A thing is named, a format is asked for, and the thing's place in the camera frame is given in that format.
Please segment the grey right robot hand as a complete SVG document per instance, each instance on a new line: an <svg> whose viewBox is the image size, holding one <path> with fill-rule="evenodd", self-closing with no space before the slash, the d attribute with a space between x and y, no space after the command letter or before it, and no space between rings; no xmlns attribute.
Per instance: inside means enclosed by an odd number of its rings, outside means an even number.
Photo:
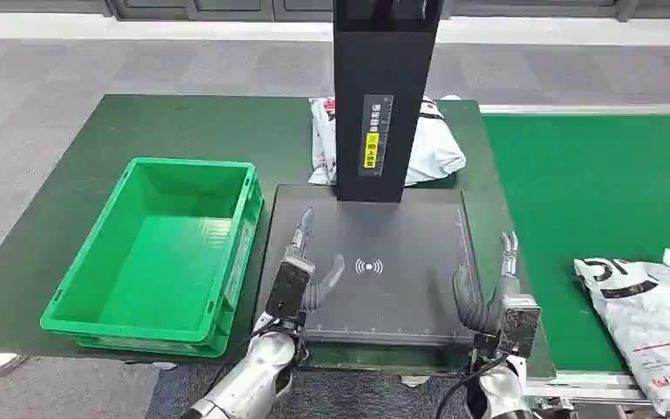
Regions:
<svg viewBox="0 0 670 419"><path fill-rule="evenodd" d="M470 269L467 265L459 265L452 277L458 319L467 329L478 333L496 334L502 323L504 296L520 292L516 277L519 250L517 235L514 231L504 231L501 241L503 250L500 278L489 303L484 303L481 293L471 286Z"/></svg>

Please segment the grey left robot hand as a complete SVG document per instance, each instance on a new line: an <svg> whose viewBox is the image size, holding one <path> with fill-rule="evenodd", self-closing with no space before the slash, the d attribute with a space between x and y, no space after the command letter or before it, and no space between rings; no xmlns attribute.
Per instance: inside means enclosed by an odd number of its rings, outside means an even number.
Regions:
<svg viewBox="0 0 670 419"><path fill-rule="evenodd" d="M313 212L312 206L304 210L299 224L294 230L291 242L284 252L284 261L292 263L305 273L306 284L301 302L301 310L305 313L313 313L319 309L327 295L335 288L345 270L344 256L336 254L332 259L331 269L321 279L312 279L316 265L306 258L306 243L311 236Z"/></svg>

